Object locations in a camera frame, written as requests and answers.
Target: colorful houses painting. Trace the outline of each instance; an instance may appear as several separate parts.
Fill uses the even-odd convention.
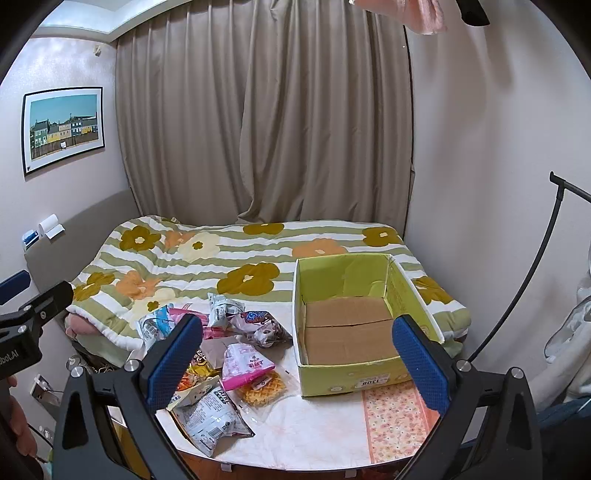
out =
[[[25,175],[63,158],[104,147],[102,130],[101,87],[49,90],[25,95]]]

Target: waffle snack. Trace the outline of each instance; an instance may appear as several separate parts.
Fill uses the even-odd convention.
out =
[[[236,389],[244,402],[253,407],[262,407],[279,397],[286,389],[281,375],[270,371],[255,381]]]

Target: wall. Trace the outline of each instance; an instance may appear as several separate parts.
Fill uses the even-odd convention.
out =
[[[55,213],[68,219],[85,208],[128,187],[115,119],[115,48],[65,38],[33,38],[20,52],[0,85],[0,279],[26,269],[21,236],[40,220]],[[21,114],[25,93],[70,86],[103,86],[105,148],[46,167],[27,177],[22,173]],[[0,307],[0,313],[17,309],[37,294],[35,286]],[[23,406],[29,422],[53,428],[46,411],[29,395],[36,373],[63,390],[65,363],[74,350],[53,321],[40,339],[43,360],[17,375],[13,395]]]
[[[556,197],[550,170],[591,191],[591,81],[527,0],[481,0],[491,26],[410,34],[416,178],[407,237],[427,271],[472,311],[466,352],[500,318],[535,257]],[[591,205],[566,193],[528,290],[476,365],[533,377],[576,303]]]

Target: blue object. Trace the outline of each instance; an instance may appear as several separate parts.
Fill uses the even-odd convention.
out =
[[[450,403],[447,378],[403,317],[394,320],[392,341],[427,407],[443,416]]]
[[[171,335],[174,338],[172,344],[148,378],[146,405],[152,412],[166,408],[203,338],[201,320],[194,315],[191,315],[191,319],[178,335],[175,336],[175,332],[176,328]]]
[[[4,305],[8,300],[25,291],[29,285],[31,285],[31,276],[27,270],[21,270],[4,280],[0,283],[0,305]]]

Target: striped duvet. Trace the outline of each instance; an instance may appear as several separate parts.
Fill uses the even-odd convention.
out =
[[[208,292],[247,303],[288,304],[297,258],[346,252],[394,255],[439,324],[448,351],[459,351],[454,339],[467,332],[468,310],[427,276],[393,228],[377,223],[194,227],[144,216],[109,235],[73,281],[68,311],[89,320],[116,346],[133,350],[141,346],[136,322],[164,304],[202,302]]]

